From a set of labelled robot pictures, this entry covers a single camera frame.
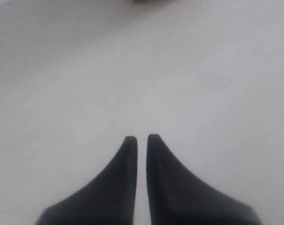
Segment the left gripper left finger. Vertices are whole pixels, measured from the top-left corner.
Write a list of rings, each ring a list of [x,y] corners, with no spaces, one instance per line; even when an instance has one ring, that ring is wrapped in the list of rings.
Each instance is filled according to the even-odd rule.
[[[125,137],[116,155],[90,183],[45,209],[38,225],[132,225],[138,145]]]

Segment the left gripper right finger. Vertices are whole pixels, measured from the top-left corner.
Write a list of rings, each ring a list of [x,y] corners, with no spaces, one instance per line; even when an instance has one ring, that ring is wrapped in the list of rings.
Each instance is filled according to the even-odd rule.
[[[256,212],[190,172],[158,134],[147,140],[146,178],[153,225],[259,225]]]

